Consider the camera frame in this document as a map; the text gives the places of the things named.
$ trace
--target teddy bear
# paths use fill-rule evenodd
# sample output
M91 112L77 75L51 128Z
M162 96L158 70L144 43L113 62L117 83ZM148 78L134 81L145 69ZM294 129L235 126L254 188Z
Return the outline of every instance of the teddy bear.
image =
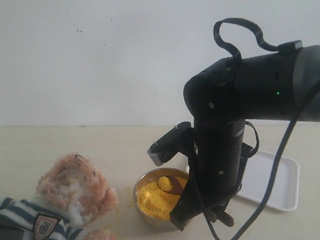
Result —
M86 226L117 205L116 191L103 173L90 159L72 153L39 179L33 198L0 197L0 226L24 230L33 240L116 240L112 232Z

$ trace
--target robotic arm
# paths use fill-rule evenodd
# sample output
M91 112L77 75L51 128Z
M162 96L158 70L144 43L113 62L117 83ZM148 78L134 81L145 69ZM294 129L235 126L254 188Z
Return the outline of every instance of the robotic arm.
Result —
M222 23L251 30L258 45L273 53L242 59L234 45L221 39ZM183 96L194 117L193 127L190 122L178 124L148 150L157 166L178 152L188 157L190 178L170 213L171 222L181 231L201 213L208 224L220 220L233 226L233 219L225 210L241 189L248 158L259 148L256 130L255 147L243 142L245 125L253 127L246 119L291 121L293 126L296 121L320 122L320 96L316 96L320 90L319 45L303 47L301 41L269 45L261 29L242 18L217 22L213 33L217 45L232 57L220 59L185 84Z

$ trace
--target brown spoon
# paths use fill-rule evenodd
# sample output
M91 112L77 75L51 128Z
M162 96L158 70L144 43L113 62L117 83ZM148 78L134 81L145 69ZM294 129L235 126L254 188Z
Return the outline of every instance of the brown spoon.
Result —
M157 185L158 185L159 189L161 189L162 191L164 191L165 193L168 193L168 194L175 194L175 195L182 194L182 192L184 191L184 188L181 186L178 179L176 179L174 176L170 176L170 175L164 175L163 177L167 177L170 180L170 182L172 184L172 190L170 190L170 191L163 190L159 186L159 181L157 181Z

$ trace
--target badge patch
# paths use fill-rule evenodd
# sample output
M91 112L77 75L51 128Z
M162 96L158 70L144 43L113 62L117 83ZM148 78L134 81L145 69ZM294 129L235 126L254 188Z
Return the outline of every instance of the badge patch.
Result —
M34 238L33 240L45 240L54 231L60 218L39 213L35 218L33 225Z

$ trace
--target white wall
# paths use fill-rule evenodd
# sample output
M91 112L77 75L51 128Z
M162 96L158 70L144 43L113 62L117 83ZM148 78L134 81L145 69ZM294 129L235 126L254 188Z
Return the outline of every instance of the white wall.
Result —
M308 46L320 44L319 12L314 0L2 0L0 126L190 121L185 82L229 56L216 21L247 18L270 44ZM244 28L221 35L243 57L265 53Z

